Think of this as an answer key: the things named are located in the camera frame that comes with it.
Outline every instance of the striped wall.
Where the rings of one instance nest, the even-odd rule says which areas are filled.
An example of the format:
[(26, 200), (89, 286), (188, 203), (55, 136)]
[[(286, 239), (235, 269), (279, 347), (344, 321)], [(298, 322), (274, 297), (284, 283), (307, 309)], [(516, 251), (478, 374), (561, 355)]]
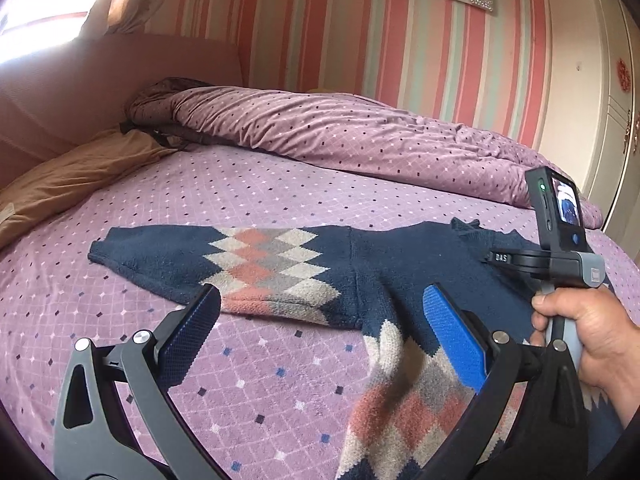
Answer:
[(355, 92), (532, 146), (546, 99), (545, 0), (167, 0), (156, 34), (229, 41), (247, 86)]

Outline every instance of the brown pillowcase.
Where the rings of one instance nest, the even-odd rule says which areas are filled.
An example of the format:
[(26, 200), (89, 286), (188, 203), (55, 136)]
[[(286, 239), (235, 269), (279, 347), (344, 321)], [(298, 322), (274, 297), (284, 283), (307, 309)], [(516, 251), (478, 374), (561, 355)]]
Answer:
[(175, 151), (139, 130), (125, 135), (107, 130), (39, 164), (0, 191), (0, 249), (97, 189)]

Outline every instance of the white wardrobe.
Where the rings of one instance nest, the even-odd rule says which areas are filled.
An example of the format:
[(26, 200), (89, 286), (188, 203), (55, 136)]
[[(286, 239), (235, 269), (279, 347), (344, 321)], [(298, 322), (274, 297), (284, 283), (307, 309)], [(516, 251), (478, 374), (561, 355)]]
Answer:
[(620, 0), (549, 0), (552, 61), (539, 151), (640, 253), (640, 28)]

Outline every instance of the hand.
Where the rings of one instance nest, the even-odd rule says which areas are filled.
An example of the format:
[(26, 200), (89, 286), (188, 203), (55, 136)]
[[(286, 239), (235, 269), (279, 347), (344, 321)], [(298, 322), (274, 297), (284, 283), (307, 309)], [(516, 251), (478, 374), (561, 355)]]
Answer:
[(533, 297), (536, 329), (532, 345), (544, 346), (548, 318), (575, 319), (584, 349), (580, 380), (603, 389), (620, 421), (627, 426), (640, 405), (640, 328), (606, 286), (598, 289), (559, 288), (547, 296)]

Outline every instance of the polka dot pattern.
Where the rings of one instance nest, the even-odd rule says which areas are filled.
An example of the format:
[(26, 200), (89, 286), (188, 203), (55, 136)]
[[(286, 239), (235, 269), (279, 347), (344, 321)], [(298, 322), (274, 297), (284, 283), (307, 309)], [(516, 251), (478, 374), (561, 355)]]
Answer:
[[(132, 102), (137, 124), (173, 121), (246, 148), (321, 168), (350, 171), (507, 203), (529, 205), (524, 173), (553, 166), (513, 139), (348, 94), (205, 87), (169, 78)], [(588, 228), (602, 215), (584, 202)]]
[[(409, 184), (315, 168), (228, 146), (169, 156), (33, 230), (0, 254), (0, 397), (51, 466), (60, 384), (73, 342), (127, 340), (175, 305), (90, 264), (111, 227), (151, 224), (388, 230), (478, 218), (535, 240), (532, 211)], [(611, 281), (640, 322), (640, 271), (589, 232)], [(233, 478), (332, 478), (368, 359), (359, 333), (222, 315), (170, 395)], [(119, 391), (145, 452), (161, 460), (127, 386)]]

